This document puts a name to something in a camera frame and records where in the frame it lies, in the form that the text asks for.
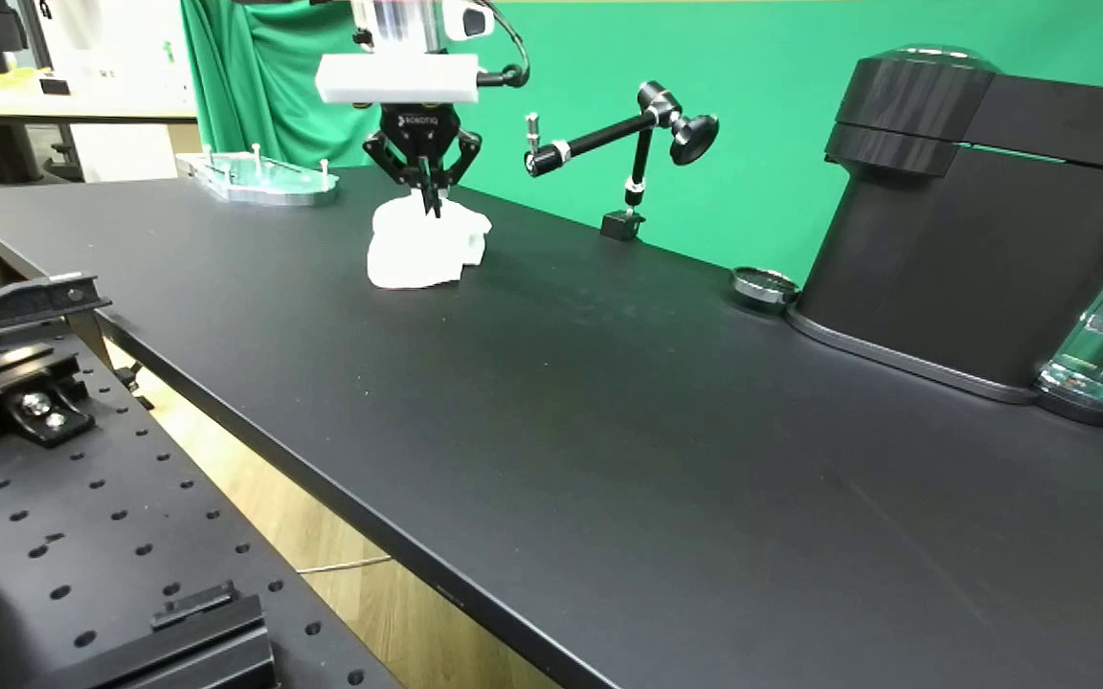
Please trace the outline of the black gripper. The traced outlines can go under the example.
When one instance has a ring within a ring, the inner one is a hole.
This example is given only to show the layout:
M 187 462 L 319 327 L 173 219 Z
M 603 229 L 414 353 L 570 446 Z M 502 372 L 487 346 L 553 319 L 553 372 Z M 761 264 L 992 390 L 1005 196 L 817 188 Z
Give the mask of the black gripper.
M 438 203 L 469 175 L 483 150 L 475 131 L 459 131 L 447 102 L 387 102 L 378 131 L 364 137 L 364 155 L 406 192 L 420 198 L 420 180 L 438 183 Z

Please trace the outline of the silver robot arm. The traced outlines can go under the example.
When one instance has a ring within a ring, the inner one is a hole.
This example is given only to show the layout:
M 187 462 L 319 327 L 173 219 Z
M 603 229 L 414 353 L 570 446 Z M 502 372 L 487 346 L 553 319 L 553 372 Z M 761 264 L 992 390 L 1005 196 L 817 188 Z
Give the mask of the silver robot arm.
M 531 77 L 525 37 L 493 0 L 351 0 L 351 12 L 350 101 L 382 109 L 378 133 L 364 150 L 439 213 L 439 196 L 483 150 L 483 137 L 459 127 L 459 102 L 475 102 L 483 90 L 525 90 Z M 475 53 L 453 53 L 453 44 L 490 30 L 517 51 L 510 67 L 483 71 Z

